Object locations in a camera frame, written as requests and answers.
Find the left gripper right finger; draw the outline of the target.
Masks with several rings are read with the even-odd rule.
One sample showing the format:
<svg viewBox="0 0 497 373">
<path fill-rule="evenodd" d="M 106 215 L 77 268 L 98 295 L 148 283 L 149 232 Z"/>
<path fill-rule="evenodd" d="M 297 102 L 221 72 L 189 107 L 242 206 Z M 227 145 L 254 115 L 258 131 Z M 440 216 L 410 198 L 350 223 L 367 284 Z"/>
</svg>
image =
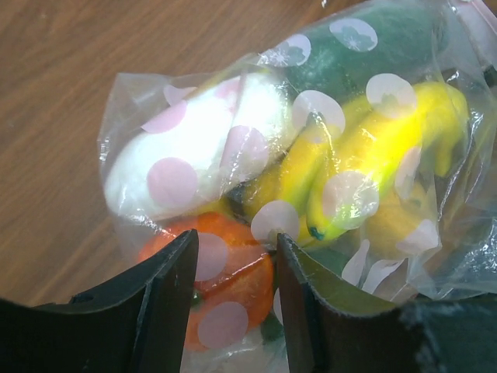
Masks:
<svg viewBox="0 0 497 373">
<path fill-rule="evenodd" d="M 313 261 L 285 234 L 277 273 L 292 372 L 494 372 L 496 297 L 395 305 Z"/>
</svg>

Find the clear polka dot zip bag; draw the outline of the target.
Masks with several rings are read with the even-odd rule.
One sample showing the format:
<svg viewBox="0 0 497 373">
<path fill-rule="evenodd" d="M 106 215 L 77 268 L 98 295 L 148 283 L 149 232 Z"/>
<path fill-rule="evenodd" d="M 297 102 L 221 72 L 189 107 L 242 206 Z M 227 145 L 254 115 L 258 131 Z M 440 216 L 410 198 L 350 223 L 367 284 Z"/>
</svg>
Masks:
<svg viewBox="0 0 497 373">
<path fill-rule="evenodd" d="M 196 230 L 180 369 L 286 372 L 276 239 L 354 312 L 496 291 L 496 17 L 365 1 L 213 73 L 120 73 L 103 194 L 135 262 Z"/>
</svg>

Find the yellow fake bananas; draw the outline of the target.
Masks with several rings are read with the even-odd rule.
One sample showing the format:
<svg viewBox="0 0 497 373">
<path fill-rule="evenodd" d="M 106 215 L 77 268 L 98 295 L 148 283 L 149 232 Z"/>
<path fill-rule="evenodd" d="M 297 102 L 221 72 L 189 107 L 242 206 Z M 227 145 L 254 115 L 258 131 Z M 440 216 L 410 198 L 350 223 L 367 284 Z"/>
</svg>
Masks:
<svg viewBox="0 0 497 373">
<path fill-rule="evenodd" d="M 242 206 L 252 236 L 286 232 L 300 242 L 337 239 L 376 214 L 384 195 L 407 197 L 423 154 L 436 151 L 444 176 L 467 133 L 465 95 L 442 82 L 421 82 L 413 101 L 381 106 L 360 96 L 334 120 L 311 119 L 283 158 L 250 181 Z"/>
</svg>

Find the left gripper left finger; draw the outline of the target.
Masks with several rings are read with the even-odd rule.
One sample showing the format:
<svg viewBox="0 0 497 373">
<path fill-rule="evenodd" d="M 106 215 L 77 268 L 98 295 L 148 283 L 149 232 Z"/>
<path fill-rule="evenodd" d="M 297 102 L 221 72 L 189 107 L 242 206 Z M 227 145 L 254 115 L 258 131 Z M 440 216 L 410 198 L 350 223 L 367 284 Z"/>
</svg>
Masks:
<svg viewBox="0 0 497 373">
<path fill-rule="evenodd" d="M 178 372 L 199 240 L 182 233 L 155 255 L 73 296 L 1 301 L 3 372 Z"/>
</svg>

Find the small orange fake fruit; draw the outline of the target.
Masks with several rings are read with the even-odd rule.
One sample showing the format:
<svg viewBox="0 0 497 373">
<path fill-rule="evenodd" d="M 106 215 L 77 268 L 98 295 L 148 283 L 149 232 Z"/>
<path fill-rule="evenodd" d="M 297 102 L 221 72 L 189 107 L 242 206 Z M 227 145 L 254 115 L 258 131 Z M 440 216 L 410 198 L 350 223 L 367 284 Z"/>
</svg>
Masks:
<svg viewBox="0 0 497 373">
<path fill-rule="evenodd" d="M 384 260 L 401 259 L 406 254 L 397 248 L 397 244 L 413 233 L 423 220 L 432 218 L 426 190 L 421 184 L 415 183 L 406 199 L 390 190 L 381 200 L 376 214 L 365 222 L 370 252 Z"/>
</svg>

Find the green fake cucumber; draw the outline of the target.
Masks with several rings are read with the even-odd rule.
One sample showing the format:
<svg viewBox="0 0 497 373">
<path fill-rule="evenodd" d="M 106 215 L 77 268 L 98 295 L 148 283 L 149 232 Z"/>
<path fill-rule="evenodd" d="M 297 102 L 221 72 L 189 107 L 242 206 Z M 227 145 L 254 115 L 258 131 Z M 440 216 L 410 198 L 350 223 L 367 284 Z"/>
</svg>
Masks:
<svg viewBox="0 0 497 373">
<path fill-rule="evenodd" d="M 407 79 L 427 66 L 447 45 L 446 25 L 425 6 L 368 4 L 305 29 L 308 59 L 283 71 L 295 92 L 317 90 L 343 103 L 374 75 Z"/>
</svg>

